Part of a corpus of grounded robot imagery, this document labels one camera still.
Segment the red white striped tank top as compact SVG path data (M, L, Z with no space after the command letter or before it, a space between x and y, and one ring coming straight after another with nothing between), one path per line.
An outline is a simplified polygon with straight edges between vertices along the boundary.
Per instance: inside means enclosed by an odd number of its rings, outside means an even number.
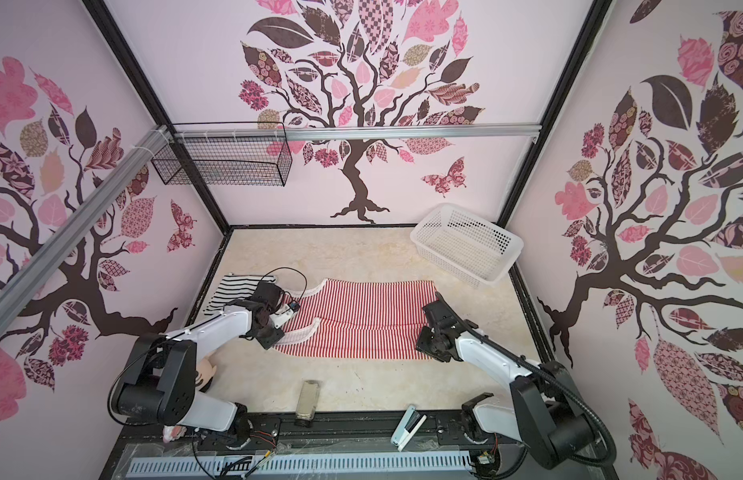
M423 308L435 301L429 280L389 283L326 279L298 301L275 350L331 359L425 360L415 350Z

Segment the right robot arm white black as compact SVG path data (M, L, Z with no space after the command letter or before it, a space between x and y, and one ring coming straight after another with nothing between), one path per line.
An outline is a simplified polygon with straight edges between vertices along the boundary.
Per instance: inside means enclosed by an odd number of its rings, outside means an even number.
M415 350L439 362L471 364L511 396L511 407L491 396L469 402L467 412L481 432L521 442L549 470L597 440L585 408L565 393L561 367L531 361L497 344L477 324L459 317L441 294L423 306L423 314L425 326Z

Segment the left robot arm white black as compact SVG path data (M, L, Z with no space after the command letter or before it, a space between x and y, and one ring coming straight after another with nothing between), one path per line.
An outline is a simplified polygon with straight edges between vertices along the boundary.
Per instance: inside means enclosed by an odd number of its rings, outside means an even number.
M262 282L253 295L228 303L205 322L170 335L140 336L111 387L109 414L133 426L184 426L218 436L230 447L245 445L253 433L247 407L197 390L198 366L232 340L275 346L284 337L275 315L285 305L284 290Z

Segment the black white striped tank top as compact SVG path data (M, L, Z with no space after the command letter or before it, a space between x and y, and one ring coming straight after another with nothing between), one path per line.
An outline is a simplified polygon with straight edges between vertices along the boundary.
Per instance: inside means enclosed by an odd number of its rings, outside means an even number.
M273 275L240 275L233 273L225 275L202 310L202 317L204 319L214 317L228 303L237 299L251 297L261 281L275 283L277 277Z

